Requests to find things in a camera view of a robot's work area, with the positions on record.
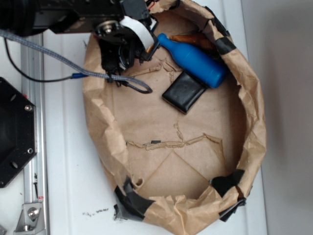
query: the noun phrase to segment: black wallet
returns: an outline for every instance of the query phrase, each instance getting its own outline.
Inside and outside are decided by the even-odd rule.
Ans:
[[[187,72],[182,72],[162,97],[174,107],[187,114],[207,87]]]

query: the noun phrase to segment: bolt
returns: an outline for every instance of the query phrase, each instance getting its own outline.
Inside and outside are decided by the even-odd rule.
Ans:
[[[105,31],[106,34],[112,33],[112,29],[110,29],[110,28],[107,28],[107,29],[105,29],[104,31]]]
[[[28,216],[31,219],[36,219],[39,216],[39,210],[36,208],[32,207],[28,210]]]
[[[25,224],[25,225],[23,226],[23,231],[27,232],[27,231],[29,231],[29,230],[31,230],[30,225],[29,225],[29,224]]]
[[[30,112],[30,111],[33,110],[33,107],[31,107],[31,105],[26,105],[26,106],[25,106],[25,110],[28,111],[28,112]]]

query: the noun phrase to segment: gray braided cable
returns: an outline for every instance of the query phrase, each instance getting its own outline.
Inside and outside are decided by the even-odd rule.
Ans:
[[[93,76],[93,77],[100,77],[100,78],[104,78],[104,79],[113,79],[115,81],[121,81],[121,82],[132,82],[132,83],[135,83],[135,84],[138,84],[138,85],[144,87],[147,90],[147,92],[145,92],[145,93],[151,93],[152,92],[152,89],[146,83],[144,83],[143,81],[140,81],[138,79],[135,79],[133,77],[119,76],[119,75],[115,75],[115,74],[111,74],[109,76],[108,74],[105,74],[105,73],[92,72],[92,71],[89,71],[89,70],[86,70],[86,69],[80,67],[79,65],[73,63],[72,61],[68,60],[67,58],[65,58],[65,57],[45,48],[45,47],[42,47],[38,44],[30,42],[30,41],[26,40],[25,38],[20,37],[18,35],[15,35],[13,33],[10,33],[8,31],[0,29],[0,36],[4,37],[10,41],[20,43],[26,47],[29,47],[29,48],[32,48],[32,49],[37,50],[39,52],[42,52],[46,55],[49,55],[49,56],[61,61],[62,63],[70,66],[71,68],[75,69],[76,71],[78,71],[84,75]]]

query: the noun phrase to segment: blue plastic bottle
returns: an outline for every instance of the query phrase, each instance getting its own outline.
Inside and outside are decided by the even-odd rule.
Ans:
[[[164,33],[158,36],[158,40],[179,66],[212,88],[217,88],[229,72],[227,66],[190,44],[173,42]]]

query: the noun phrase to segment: brown paper bag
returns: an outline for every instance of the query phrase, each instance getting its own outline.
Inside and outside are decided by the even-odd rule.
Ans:
[[[84,101],[117,215],[194,235],[245,203],[265,155],[266,126],[260,82],[229,33],[210,10],[190,0],[169,10],[176,3],[155,3],[155,34],[205,34],[232,73],[220,87],[182,114],[161,98],[182,72],[161,47],[151,61],[135,61],[123,73],[146,82],[152,94],[88,77]],[[85,68],[105,72],[94,36]]]

